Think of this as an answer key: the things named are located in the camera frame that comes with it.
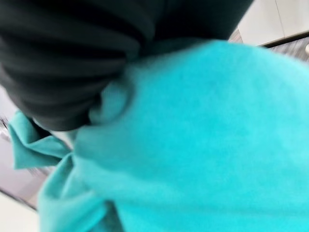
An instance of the white wall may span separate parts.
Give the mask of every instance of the white wall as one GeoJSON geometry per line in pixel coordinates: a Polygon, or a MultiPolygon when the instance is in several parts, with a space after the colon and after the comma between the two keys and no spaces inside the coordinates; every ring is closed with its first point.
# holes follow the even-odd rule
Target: white wall
{"type": "Polygon", "coordinates": [[[246,44],[262,45],[309,31],[309,0],[255,0],[238,26],[246,44]]]}
{"type": "Polygon", "coordinates": [[[0,231],[38,232],[37,213],[19,202],[0,193],[0,231]]]}

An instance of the turquoise shirt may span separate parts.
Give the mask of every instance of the turquoise shirt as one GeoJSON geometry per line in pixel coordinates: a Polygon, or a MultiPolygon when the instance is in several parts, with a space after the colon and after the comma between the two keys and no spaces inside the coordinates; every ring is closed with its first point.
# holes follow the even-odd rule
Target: turquoise shirt
{"type": "Polygon", "coordinates": [[[73,151],[12,120],[16,168],[55,165],[43,232],[309,231],[309,69],[221,41],[131,63],[73,151]]]}

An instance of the turquoise fabric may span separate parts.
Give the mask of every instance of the turquoise fabric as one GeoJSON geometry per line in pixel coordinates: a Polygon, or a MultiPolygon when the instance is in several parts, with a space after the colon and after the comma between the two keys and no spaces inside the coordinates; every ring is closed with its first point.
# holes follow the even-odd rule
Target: turquoise fabric
{"type": "Polygon", "coordinates": [[[22,167],[63,157],[43,232],[309,231],[306,65],[210,41],[131,63],[102,99],[72,152],[12,121],[22,167]]]}

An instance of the black sleeve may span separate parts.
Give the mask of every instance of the black sleeve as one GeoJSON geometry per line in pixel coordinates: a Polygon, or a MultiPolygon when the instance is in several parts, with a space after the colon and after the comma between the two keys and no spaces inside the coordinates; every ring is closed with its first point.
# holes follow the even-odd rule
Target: black sleeve
{"type": "Polygon", "coordinates": [[[69,131],[87,123],[98,94],[145,44],[227,38],[249,2],[1,0],[0,84],[43,127],[69,131]]]}

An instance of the wall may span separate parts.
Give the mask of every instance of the wall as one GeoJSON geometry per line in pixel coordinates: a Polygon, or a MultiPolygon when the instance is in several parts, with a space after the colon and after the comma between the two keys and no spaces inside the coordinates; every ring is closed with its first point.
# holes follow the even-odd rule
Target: wall
{"type": "Polygon", "coordinates": [[[0,193],[0,231],[38,232],[39,217],[36,211],[0,193]]]}

